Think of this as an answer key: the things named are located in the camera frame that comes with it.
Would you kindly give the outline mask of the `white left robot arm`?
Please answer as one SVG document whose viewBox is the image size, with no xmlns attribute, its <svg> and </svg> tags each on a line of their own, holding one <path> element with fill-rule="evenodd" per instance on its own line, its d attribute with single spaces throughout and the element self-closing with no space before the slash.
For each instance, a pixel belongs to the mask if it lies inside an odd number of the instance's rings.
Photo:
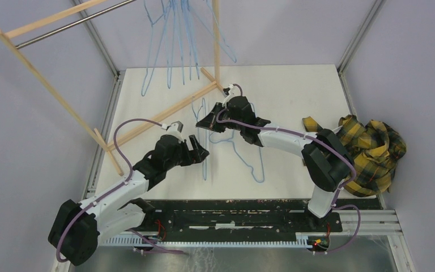
<svg viewBox="0 0 435 272">
<path fill-rule="evenodd" d="M 155 207 L 141 196 L 162 182 L 174 167 L 202 163 L 209 151 L 196 136 L 180 139 L 165 134 L 153 150 L 131 167 L 131 176 L 113 187 L 80 202 L 67 200 L 58 210 L 48 236 L 58 262 L 78 266 L 108 239 L 133 228 L 150 230 L 155 225 Z"/>
</svg>

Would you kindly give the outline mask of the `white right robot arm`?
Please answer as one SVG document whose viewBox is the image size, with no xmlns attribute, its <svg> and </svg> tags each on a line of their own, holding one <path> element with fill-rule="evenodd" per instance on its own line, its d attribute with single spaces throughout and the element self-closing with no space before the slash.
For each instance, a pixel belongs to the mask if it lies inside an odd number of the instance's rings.
<svg viewBox="0 0 435 272">
<path fill-rule="evenodd" d="M 196 126 L 215 133 L 236 130 L 251 145 L 299 156 L 314 183 L 306 208 L 308 213 L 304 216 L 305 225 L 311 231 L 319 231 L 327 224 L 327 216 L 335 208 L 338 192 L 357 175 L 352 156 L 336 132 L 322 129 L 317 133 L 300 133 L 279 127 L 258 117 L 244 96 L 216 103 Z"/>
</svg>

